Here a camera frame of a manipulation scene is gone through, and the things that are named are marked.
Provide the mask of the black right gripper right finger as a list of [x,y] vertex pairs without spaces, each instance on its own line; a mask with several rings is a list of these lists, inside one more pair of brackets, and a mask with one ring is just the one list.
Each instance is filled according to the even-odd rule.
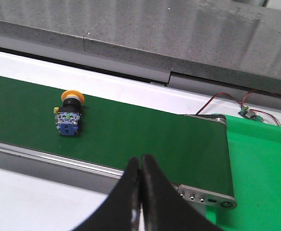
[[141,196],[147,231],[220,231],[174,189],[155,158],[142,156]]

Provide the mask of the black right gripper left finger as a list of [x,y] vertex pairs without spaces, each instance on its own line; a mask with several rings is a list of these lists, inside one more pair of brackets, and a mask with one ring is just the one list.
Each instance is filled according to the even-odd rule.
[[141,211],[139,184],[139,160],[133,157],[105,201],[75,230],[137,231]]

